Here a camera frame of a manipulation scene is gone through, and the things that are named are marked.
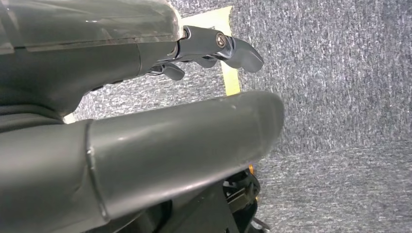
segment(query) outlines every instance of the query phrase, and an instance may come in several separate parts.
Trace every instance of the black plastic bracket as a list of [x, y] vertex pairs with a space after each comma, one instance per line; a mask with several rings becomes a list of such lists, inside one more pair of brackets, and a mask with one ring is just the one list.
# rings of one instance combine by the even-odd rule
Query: black plastic bracket
[[176, 62], [196, 62], [204, 68], [215, 66], [218, 60], [232, 68], [243, 68], [248, 72], [258, 72], [264, 62], [259, 53], [247, 42], [224, 35], [222, 32], [185, 26], [185, 38], [179, 40], [175, 49], [148, 72], [150, 75], [165, 74], [173, 80], [181, 80], [184, 71]]

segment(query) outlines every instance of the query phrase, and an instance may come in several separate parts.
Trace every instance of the clear plastic cover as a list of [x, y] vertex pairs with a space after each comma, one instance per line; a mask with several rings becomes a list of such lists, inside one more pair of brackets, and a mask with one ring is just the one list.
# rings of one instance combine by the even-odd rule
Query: clear plastic cover
[[183, 37], [180, 16], [165, 0], [1, 2], [21, 36], [23, 44], [14, 46], [31, 51], [177, 41]]

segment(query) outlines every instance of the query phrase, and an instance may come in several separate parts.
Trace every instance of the gray plastic housing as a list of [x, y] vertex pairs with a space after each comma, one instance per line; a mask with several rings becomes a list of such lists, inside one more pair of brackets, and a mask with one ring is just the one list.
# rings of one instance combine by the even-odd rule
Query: gray plastic housing
[[10, 43], [45, 51], [183, 37], [180, 15], [166, 0], [1, 0], [1, 4], [3, 53]]
[[0, 134], [0, 232], [73, 233], [235, 174], [283, 127], [267, 92]]

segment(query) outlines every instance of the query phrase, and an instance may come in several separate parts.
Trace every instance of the metal bolt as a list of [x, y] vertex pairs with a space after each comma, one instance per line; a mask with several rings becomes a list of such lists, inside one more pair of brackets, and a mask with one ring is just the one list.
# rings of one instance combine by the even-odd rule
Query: metal bolt
[[223, 48], [226, 45], [226, 37], [223, 33], [216, 34], [216, 43], [220, 48]]
[[189, 34], [186, 30], [183, 30], [183, 38], [188, 38]]

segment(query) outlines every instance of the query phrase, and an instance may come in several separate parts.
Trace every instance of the lever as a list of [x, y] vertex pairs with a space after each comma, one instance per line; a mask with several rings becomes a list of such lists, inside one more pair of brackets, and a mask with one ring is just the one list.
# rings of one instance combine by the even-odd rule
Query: lever
[[220, 60], [223, 60], [228, 66], [232, 68], [242, 67], [244, 70], [256, 73], [264, 64], [263, 58], [249, 43], [226, 36], [225, 48], [214, 54]]
[[202, 67], [211, 68], [218, 60], [232, 68], [242, 67], [247, 72], [255, 73], [262, 69], [263, 58], [249, 43], [214, 29], [185, 26], [184, 30], [185, 36], [177, 42], [177, 52], [173, 57], [157, 61], [148, 74], [165, 74], [178, 81], [185, 72], [173, 63], [196, 62]]

